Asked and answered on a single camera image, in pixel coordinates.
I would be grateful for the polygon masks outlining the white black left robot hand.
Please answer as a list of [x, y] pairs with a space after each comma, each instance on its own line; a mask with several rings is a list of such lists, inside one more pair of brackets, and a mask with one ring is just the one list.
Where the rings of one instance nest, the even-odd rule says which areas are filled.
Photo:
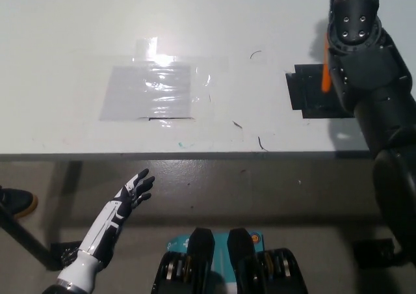
[[150, 189], [155, 178], [147, 177], [148, 173], [146, 168], [134, 175], [105, 204], [79, 247], [80, 251], [93, 256], [104, 268], [113, 257], [124, 223], [140, 203], [151, 197]]

